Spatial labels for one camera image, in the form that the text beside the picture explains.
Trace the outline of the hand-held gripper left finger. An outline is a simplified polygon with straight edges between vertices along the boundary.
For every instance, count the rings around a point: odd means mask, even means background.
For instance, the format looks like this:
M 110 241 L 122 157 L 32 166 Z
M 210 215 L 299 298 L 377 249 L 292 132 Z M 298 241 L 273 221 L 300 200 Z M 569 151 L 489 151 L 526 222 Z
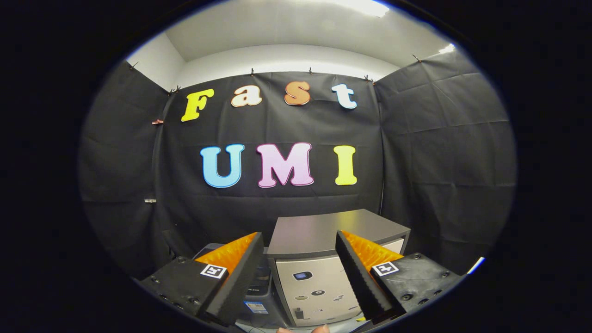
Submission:
M 190 317 L 228 327 L 237 320 L 263 254 L 262 233 L 254 232 L 196 259 L 177 257 L 139 286 Z

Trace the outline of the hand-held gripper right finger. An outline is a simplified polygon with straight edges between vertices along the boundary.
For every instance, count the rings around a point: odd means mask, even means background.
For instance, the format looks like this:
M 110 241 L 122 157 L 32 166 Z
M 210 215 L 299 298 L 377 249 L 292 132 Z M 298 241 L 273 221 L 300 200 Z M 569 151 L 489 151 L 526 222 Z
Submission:
M 374 325 L 430 306 L 463 280 L 422 253 L 404 256 L 345 230 L 336 233 L 335 249 L 364 317 Z

